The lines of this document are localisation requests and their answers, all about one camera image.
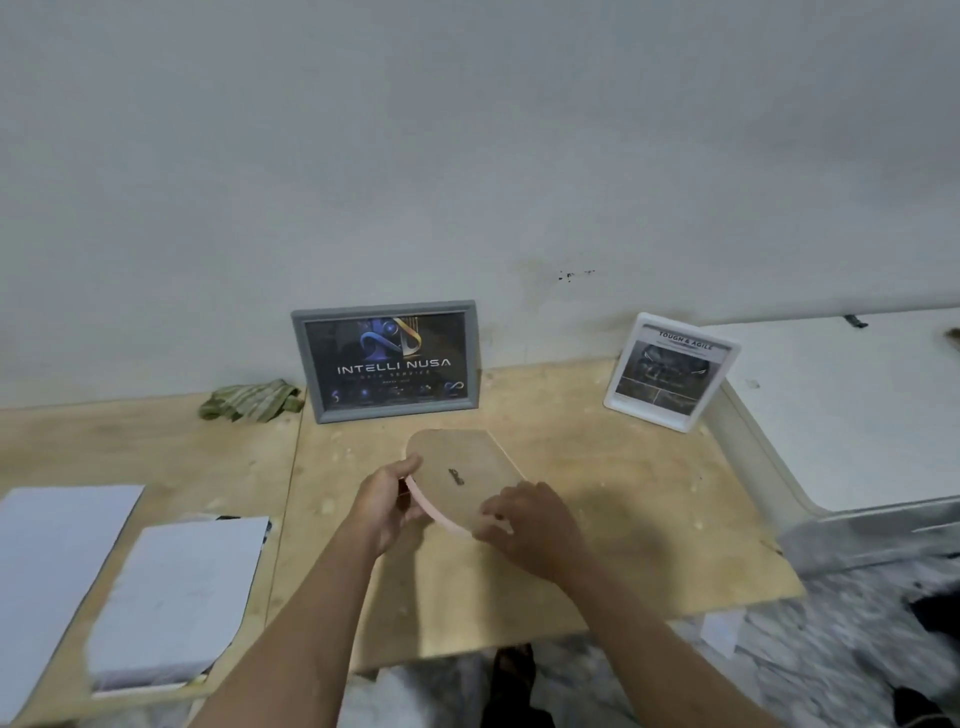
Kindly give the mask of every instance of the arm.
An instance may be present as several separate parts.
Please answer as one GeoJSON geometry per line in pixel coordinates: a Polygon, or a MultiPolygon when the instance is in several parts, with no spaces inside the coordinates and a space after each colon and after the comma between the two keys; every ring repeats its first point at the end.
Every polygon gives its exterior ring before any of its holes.
{"type": "Polygon", "coordinates": [[[642,725],[776,727],[603,568],[564,502],[546,483],[505,488],[481,511],[508,520],[514,533],[488,526],[474,536],[564,590],[607,653],[642,725]]]}
{"type": "Polygon", "coordinates": [[[413,455],[363,481],[300,588],[206,701],[192,728],[336,725],[373,562],[421,514],[416,506],[404,509],[409,500],[399,496],[399,480],[419,465],[413,455]]]}

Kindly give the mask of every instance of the white cabinet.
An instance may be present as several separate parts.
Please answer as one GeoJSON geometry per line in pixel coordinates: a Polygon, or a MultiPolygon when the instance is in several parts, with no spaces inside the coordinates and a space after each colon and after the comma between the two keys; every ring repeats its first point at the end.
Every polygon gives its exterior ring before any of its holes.
{"type": "Polygon", "coordinates": [[[708,327],[705,418],[800,573],[960,551],[960,309],[708,327]]]}

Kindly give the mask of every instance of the intelli nusa logo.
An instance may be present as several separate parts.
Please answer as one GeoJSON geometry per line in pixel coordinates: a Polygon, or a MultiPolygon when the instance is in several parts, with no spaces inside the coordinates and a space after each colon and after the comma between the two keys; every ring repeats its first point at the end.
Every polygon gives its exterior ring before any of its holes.
{"type": "Polygon", "coordinates": [[[370,328],[360,334],[364,361],[386,361],[392,358],[391,352],[393,356],[413,356],[423,346],[423,339],[417,332],[416,316],[406,321],[398,318],[370,319],[370,328]]]}

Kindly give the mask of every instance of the pink edge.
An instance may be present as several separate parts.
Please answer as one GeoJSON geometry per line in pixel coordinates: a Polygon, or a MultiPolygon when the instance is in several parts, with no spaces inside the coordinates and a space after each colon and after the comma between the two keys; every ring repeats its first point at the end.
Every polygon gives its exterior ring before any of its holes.
{"type": "Polygon", "coordinates": [[[420,488],[417,487],[417,483],[414,482],[412,476],[407,475],[405,481],[407,488],[410,489],[410,495],[413,496],[414,500],[420,505],[420,508],[423,509],[427,516],[439,523],[450,533],[456,533],[459,536],[472,536],[472,534],[461,525],[457,525],[447,518],[443,513],[437,510],[437,507],[427,500],[420,488]]]}

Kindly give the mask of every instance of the floor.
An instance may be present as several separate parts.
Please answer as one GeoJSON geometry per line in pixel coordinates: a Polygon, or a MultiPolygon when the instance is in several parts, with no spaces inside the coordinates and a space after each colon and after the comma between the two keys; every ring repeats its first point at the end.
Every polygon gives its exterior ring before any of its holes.
{"type": "MultiPolygon", "coordinates": [[[[904,603],[960,583],[960,559],[924,558],[804,581],[807,597],[752,607],[733,657],[699,638],[699,622],[675,631],[786,726],[893,726],[887,689],[862,671],[855,650],[895,684],[960,710],[960,650],[927,634],[904,603]]],[[[589,635],[534,643],[539,676],[533,703],[558,728],[636,726],[630,704],[589,635]]],[[[351,676],[340,726],[476,726],[486,700],[492,652],[381,670],[375,682],[351,676]]],[[[163,706],[85,721],[84,728],[180,728],[189,706],[163,706]]]]}

